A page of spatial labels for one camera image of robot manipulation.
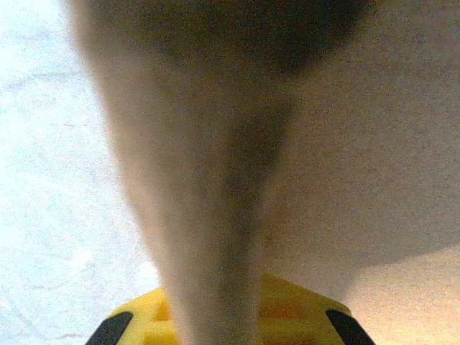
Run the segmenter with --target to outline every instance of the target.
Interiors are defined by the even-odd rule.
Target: yellow toy
[[[374,345],[334,300],[264,274],[259,306],[262,345]],[[86,345],[178,345],[159,287],[115,309]]]

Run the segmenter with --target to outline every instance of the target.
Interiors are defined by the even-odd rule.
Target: yellow plastic object
[[[299,285],[265,273],[261,298],[262,345],[374,345],[345,305]],[[163,289],[115,309],[86,345],[178,345]]]

